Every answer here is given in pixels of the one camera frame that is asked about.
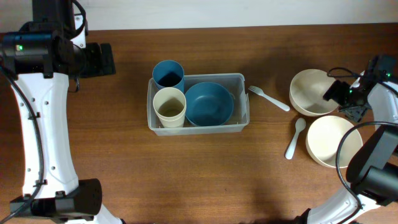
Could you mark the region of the cream cup back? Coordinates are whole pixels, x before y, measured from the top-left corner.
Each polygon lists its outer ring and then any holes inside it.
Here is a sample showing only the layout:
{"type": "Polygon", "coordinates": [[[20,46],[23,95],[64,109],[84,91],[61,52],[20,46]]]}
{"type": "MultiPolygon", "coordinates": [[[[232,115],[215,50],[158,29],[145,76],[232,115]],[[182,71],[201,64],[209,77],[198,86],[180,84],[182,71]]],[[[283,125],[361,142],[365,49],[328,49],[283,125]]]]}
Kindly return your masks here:
{"type": "Polygon", "coordinates": [[[172,121],[160,119],[160,122],[164,128],[182,128],[185,122],[185,118],[181,117],[172,121]]]}

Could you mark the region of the blue cup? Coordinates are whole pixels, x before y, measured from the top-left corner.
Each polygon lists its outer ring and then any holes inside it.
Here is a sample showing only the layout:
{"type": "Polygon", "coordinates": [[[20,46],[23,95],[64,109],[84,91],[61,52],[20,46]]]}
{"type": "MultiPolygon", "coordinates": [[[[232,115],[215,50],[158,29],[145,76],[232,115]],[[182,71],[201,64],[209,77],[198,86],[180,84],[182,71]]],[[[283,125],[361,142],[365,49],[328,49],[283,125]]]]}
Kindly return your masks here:
{"type": "Polygon", "coordinates": [[[152,71],[152,78],[159,90],[166,87],[174,87],[183,93],[185,92],[185,71],[174,60],[159,62],[152,71]]]}

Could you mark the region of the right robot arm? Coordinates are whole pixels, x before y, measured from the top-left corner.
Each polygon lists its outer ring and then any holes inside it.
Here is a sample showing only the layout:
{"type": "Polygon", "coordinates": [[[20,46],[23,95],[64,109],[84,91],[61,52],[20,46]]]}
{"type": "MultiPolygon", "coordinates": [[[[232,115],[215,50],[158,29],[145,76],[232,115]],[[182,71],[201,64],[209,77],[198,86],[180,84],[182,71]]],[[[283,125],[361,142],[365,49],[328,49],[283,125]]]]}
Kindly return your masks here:
{"type": "Polygon", "coordinates": [[[320,93],[322,101],[334,101],[338,111],[356,122],[344,131],[333,148],[331,161],[342,188],[324,204],[309,208],[294,223],[354,223],[360,215],[397,202],[397,166],[389,163],[397,154],[397,60],[377,55],[363,73],[335,67],[327,72],[332,83],[320,93]],[[340,165],[349,151],[348,139],[359,128],[374,126],[375,132],[348,158],[346,174],[340,165]]]}

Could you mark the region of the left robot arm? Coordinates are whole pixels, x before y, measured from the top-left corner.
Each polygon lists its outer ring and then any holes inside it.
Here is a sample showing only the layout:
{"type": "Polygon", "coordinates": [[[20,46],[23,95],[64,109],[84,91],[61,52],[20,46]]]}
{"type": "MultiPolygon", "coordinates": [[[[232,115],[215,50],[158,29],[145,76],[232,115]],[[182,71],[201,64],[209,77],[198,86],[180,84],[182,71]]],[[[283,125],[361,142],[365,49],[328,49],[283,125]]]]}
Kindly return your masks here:
{"type": "Polygon", "coordinates": [[[1,73],[19,106],[25,157],[22,195],[11,201],[9,217],[121,223],[103,205],[100,181],[78,178],[67,124],[70,82],[115,74],[111,46],[86,42],[86,12],[77,1],[33,1],[32,13],[1,41],[1,73]]]}

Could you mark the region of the blue bowl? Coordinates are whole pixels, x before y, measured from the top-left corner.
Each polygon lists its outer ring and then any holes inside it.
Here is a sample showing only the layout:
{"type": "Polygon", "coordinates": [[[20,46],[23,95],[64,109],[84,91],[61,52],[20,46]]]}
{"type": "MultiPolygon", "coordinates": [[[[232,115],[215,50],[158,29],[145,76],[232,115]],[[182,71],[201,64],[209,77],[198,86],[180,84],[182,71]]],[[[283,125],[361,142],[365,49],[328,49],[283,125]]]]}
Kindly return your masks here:
{"type": "Polygon", "coordinates": [[[194,126],[220,126],[232,117],[234,97],[219,83],[197,83],[186,91],[185,98],[185,116],[194,126]]]}

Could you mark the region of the cream cup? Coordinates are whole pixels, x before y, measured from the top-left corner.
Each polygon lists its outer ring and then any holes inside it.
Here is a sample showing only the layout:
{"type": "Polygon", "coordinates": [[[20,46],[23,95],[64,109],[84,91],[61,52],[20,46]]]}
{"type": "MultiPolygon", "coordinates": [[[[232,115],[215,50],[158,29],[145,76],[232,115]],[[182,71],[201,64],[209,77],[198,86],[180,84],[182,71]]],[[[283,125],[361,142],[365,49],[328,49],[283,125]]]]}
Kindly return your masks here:
{"type": "Polygon", "coordinates": [[[182,128],[185,122],[185,118],[181,117],[172,121],[160,119],[160,122],[164,128],[182,128]]]}
{"type": "Polygon", "coordinates": [[[185,115],[187,101],[178,88],[166,87],[160,89],[152,102],[156,115],[164,121],[175,121],[185,115]]]}

